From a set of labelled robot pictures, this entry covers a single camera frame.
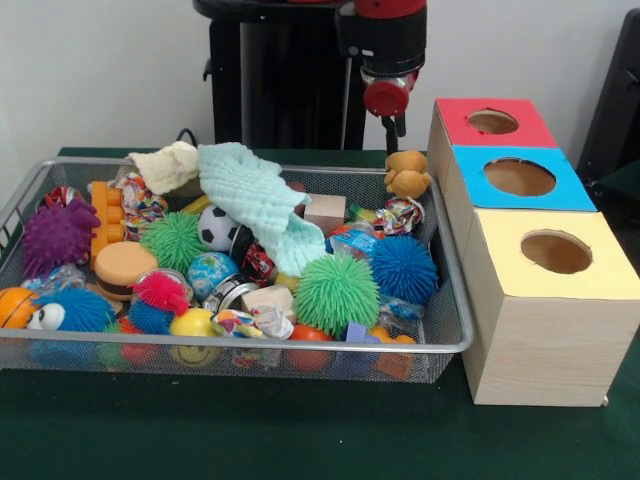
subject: white wall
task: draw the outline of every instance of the white wall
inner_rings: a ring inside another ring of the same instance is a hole
[[[428,63],[404,148],[425,148],[435,96],[529,97],[577,161],[634,0],[430,0]],[[61,146],[213,139],[208,20],[190,0],[0,0],[0,201]],[[370,118],[366,148],[384,148]]]

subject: soccer ball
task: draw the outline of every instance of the soccer ball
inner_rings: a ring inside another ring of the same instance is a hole
[[[210,205],[200,214],[198,236],[203,245],[215,252],[228,252],[240,224],[222,209]]]

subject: red machine part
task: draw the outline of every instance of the red machine part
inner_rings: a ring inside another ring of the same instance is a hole
[[[381,117],[404,115],[409,105],[409,92],[418,78],[414,72],[407,77],[405,85],[396,79],[376,80],[364,92],[364,104],[371,113]]]
[[[427,6],[427,0],[355,0],[354,3],[358,15],[376,19],[406,17]]]

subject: circular hole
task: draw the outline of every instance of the circular hole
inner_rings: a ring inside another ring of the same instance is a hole
[[[593,261],[589,247],[573,235],[556,230],[532,232],[520,247],[529,260],[555,273],[581,272]]]
[[[501,192],[539,197],[556,187],[556,177],[544,167],[521,158],[500,158],[484,167],[489,183]]]
[[[469,116],[469,124],[482,133],[504,135],[515,132],[520,125],[518,121],[506,112],[485,108]]]

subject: light blue cloth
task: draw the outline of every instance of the light blue cloth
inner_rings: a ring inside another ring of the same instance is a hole
[[[202,191],[251,229],[278,270],[299,277],[309,262],[326,255],[322,230],[293,213],[311,197],[287,187],[280,165],[239,143],[201,145],[198,152]]]

